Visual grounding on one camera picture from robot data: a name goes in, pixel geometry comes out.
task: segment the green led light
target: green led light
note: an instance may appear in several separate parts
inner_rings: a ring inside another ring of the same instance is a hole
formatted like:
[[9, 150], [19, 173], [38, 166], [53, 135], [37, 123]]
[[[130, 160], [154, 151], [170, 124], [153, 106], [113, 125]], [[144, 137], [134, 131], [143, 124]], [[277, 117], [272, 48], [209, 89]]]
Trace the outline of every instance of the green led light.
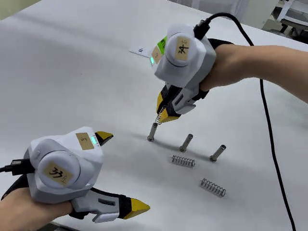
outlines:
[[96, 139], [95, 139], [94, 136], [91, 136], [91, 140], [92, 140], [92, 143], [93, 143], [93, 144], [96, 144]]

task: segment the round knob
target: round knob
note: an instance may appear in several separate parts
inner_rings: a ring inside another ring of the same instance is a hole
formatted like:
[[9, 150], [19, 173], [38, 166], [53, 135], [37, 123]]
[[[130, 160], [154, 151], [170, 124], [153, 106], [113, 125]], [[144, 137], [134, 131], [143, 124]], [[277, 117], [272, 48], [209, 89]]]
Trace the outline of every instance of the round knob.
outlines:
[[177, 33], [167, 40], [166, 58], [174, 66], [187, 66], [197, 54], [194, 37], [187, 33]]
[[45, 155], [38, 164], [41, 181], [52, 188], [71, 186], [80, 175], [78, 159], [67, 151], [55, 151]]

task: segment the green sticker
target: green sticker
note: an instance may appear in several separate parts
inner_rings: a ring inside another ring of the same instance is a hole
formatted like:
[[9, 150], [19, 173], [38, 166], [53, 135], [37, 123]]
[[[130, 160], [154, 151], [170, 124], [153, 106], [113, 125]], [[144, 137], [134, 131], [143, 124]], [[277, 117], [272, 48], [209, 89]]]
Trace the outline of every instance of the green sticker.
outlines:
[[166, 42], [167, 42], [167, 36], [166, 37], [164, 37], [162, 40], [160, 40], [159, 42], [158, 42], [158, 48], [159, 48], [159, 50], [160, 50], [160, 52], [161, 52], [161, 54], [165, 54], [165, 45], [166, 45]]

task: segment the hand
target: hand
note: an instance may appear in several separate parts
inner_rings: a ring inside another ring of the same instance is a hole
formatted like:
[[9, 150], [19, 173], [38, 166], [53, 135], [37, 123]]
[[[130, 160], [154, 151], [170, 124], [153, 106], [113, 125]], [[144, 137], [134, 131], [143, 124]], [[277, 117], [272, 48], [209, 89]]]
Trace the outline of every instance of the hand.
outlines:
[[211, 72], [200, 83], [200, 89], [210, 90], [214, 87], [236, 83], [247, 77], [245, 54], [247, 47], [223, 44], [215, 49], [216, 61]]
[[70, 202], [43, 204], [32, 200], [29, 188], [16, 189], [0, 202], [1, 230], [34, 231], [72, 210]]

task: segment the forearm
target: forearm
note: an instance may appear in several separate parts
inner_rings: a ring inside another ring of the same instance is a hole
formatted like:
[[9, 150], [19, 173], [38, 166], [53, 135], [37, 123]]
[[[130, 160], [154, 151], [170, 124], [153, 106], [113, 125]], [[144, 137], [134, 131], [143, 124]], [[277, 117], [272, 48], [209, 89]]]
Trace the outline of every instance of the forearm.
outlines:
[[308, 103], [308, 52], [281, 46], [246, 47], [245, 77], [273, 82]]

